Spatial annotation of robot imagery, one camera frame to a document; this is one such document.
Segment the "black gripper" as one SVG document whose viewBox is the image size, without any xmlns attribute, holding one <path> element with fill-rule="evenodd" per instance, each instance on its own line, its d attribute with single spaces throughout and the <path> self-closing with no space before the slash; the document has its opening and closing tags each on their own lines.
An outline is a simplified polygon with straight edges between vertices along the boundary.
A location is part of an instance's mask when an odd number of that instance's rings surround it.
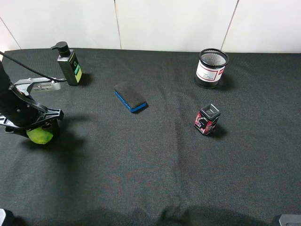
<svg viewBox="0 0 301 226">
<path fill-rule="evenodd" d="M 61 109 L 52 109 L 36 102 L 30 95 L 38 85 L 50 85 L 52 88 L 59 83 L 48 78 L 22 79 L 12 83 L 0 65 L 0 124 L 5 132 L 28 137 L 34 129 L 50 129 L 56 134 L 58 121 L 63 120 Z"/>
</svg>

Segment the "grey robot base right corner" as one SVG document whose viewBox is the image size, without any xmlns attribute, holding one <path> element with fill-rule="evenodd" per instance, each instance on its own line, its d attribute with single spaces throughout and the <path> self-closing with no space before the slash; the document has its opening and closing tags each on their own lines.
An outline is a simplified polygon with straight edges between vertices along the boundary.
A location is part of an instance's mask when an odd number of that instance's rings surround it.
<svg viewBox="0 0 301 226">
<path fill-rule="evenodd" d="M 280 226 L 301 226 L 301 215 L 283 214 L 279 218 Z"/>
</svg>

